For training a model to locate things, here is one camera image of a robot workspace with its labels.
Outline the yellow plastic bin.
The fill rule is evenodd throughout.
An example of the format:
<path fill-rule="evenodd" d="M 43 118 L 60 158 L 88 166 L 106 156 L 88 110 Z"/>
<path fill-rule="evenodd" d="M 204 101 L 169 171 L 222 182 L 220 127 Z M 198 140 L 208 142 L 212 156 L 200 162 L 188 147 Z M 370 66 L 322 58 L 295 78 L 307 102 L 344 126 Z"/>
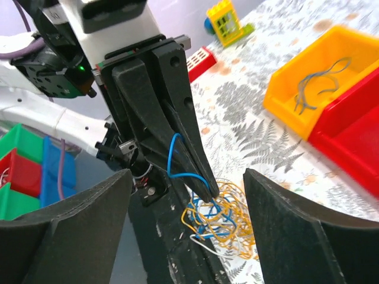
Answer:
<path fill-rule="evenodd" d="M 378 37 L 337 25 L 272 74 L 263 106 L 307 140 L 323 110 L 378 67 Z"/>

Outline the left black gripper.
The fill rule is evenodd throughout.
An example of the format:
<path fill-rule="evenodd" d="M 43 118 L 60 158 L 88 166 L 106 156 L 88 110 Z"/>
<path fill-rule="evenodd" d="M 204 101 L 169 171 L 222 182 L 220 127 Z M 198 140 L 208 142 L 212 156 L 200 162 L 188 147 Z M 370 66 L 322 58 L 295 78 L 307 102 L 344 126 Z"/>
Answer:
<path fill-rule="evenodd" d="M 115 85 L 125 100 L 110 94 L 101 68 L 95 81 L 116 122 L 107 122 L 107 134 L 97 142 L 96 158 L 109 166 L 128 166 L 137 159 L 137 139 L 144 157 L 165 170 L 171 178 L 181 178 L 200 197 L 217 197 L 219 189 L 206 158 L 195 114 L 185 52 L 179 44 L 164 44 L 153 50 L 156 66 L 138 58 L 112 70 Z"/>

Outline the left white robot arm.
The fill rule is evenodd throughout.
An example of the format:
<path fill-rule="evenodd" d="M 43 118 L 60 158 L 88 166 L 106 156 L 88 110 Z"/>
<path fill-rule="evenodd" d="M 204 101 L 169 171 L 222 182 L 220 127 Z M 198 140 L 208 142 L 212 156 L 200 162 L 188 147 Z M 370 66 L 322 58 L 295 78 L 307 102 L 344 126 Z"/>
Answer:
<path fill-rule="evenodd" d="M 36 31 L 1 40 L 1 120 L 64 139 L 158 188 L 219 188 L 198 130 L 185 52 L 146 1 L 17 1 Z"/>

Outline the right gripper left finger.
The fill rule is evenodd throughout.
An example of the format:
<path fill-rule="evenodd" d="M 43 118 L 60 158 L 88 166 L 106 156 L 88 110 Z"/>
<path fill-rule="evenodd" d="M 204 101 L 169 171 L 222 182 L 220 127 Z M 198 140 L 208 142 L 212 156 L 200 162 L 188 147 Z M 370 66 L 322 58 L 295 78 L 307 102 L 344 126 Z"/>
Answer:
<path fill-rule="evenodd" d="M 1 221 L 1 283 L 109 283 L 133 186 L 124 169 L 53 205 Z"/>

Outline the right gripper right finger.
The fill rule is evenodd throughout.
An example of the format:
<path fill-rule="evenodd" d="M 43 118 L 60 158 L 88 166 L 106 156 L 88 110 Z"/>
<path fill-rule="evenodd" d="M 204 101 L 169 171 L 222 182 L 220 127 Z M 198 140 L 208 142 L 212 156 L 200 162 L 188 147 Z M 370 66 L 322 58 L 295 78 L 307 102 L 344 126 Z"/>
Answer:
<path fill-rule="evenodd" d="M 329 209 L 253 169 L 243 180 L 265 283 L 378 283 L 378 222 Z"/>

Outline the red plastic bin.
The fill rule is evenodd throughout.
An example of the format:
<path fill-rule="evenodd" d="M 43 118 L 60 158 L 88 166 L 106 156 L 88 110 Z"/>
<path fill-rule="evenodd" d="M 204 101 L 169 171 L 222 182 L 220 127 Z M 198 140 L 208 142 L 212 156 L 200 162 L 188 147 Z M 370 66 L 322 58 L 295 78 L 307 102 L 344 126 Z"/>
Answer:
<path fill-rule="evenodd" d="M 308 142 L 378 198 L 378 69 L 323 110 Z"/>

